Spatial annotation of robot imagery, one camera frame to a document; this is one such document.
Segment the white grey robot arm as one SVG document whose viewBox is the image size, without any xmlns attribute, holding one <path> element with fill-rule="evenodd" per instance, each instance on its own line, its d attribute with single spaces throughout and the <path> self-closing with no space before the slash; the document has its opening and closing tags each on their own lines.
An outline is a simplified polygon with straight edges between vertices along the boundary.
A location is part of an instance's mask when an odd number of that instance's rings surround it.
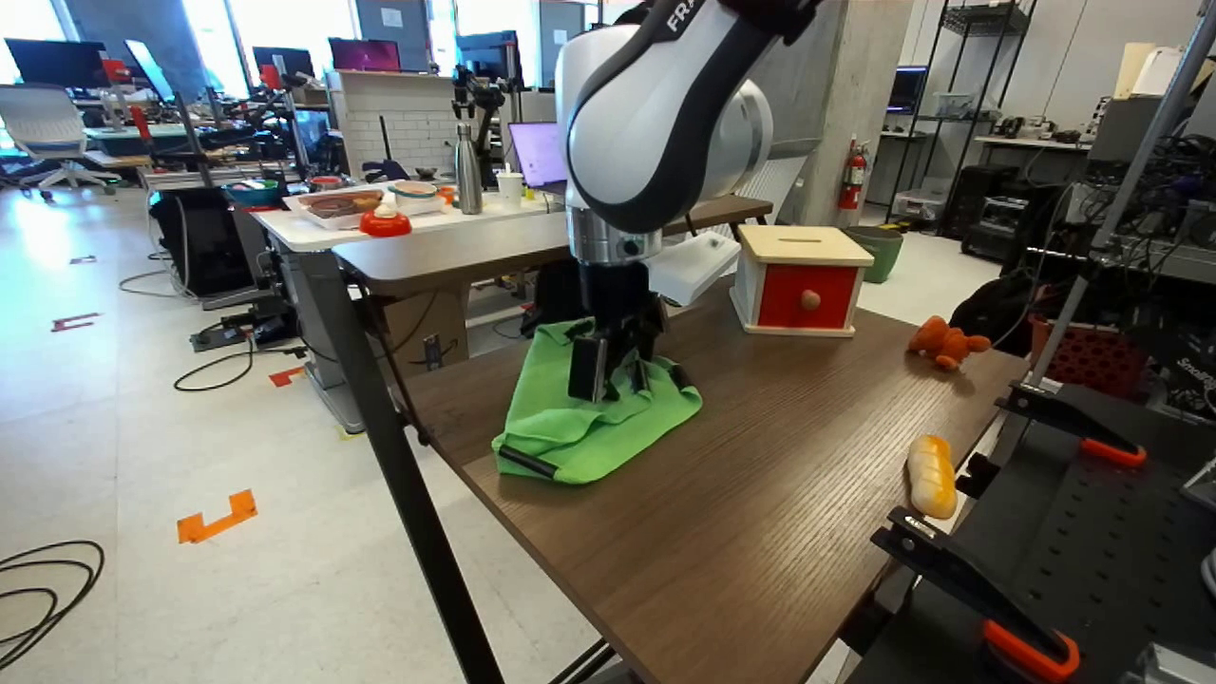
<svg viewBox="0 0 1216 684">
<path fill-rule="evenodd" d="M 558 58 L 565 239 L 587 323 L 565 392 L 609 404 L 645 382 L 660 304 L 645 255 L 691 205 L 740 186 L 772 148 L 772 105 L 750 81 L 820 0 L 642 0 L 634 19 Z"/>
</svg>

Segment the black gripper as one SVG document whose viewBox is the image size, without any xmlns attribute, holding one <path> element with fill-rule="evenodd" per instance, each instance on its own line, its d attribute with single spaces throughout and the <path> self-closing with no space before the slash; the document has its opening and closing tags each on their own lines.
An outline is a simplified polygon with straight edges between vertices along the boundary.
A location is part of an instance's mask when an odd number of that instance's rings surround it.
<svg viewBox="0 0 1216 684">
<path fill-rule="evenodd" d="M 587 307 L 594 323 L 575 323 L 571 337 L 571 377 L 565 392 L 575 397 L 598 404 L 603 392 L 603 347 L 611 359 L 611 397 L 640 392 L 642 371 L 640 358 L 654 352 L 654 340 L 664 328 L 660 299 L 649 293 L 649 267 L 587 267 Z"/>
</svg>

